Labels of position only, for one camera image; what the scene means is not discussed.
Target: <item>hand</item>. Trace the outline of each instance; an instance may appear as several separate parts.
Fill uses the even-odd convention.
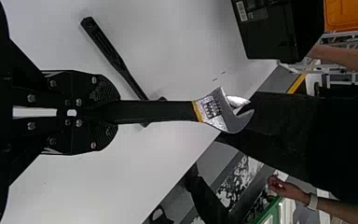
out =
[[[286,183],[280,180],[280,178],[276,175],[272,175],[268,178],[268,187],[281,197],[293,199],[304,204],[310,204],[309,194],[306,194],[302,189],[294,184]]]

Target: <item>wristband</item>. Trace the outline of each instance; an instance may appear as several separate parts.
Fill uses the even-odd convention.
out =
[[[318,201],[318,196],[316,194],[310,193],[310,204],[307,207],[312,211],[316,211]]]

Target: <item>black tool handle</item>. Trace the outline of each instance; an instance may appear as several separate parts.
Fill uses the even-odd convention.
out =
[[[104,120],[115,124],[172,120],[199,121],[191,102],[116,101],[94,110]]]
[[[103,53],[103,56],[106,58],[106,60],[110,62],[110,64],[112,64],[112,66],[127,81],[138,98],[144,101],[149,100],[145,92],[131,75],[123,59],[120,57],[116,49],[110,43],[109,39],[98,26],[97,22],[95,22],[92,17],[87,17],[84,18],[80,24],[92,39],[92,41],[97,45],[98,49]]]

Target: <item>yellow label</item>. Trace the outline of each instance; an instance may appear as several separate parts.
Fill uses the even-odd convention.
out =
[[[199,120],[199,122],[202,123],[203,119],[202,119],[202,115],[199,111],[199,107],[197,106],[197,102],[192,101],[191,104],[193,104],[194,112],[196,113],[197,119]]]

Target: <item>black box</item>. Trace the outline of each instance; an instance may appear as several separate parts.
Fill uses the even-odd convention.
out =
[[[301,62],[324,33],[324,0],[231,0],[249,59]]]

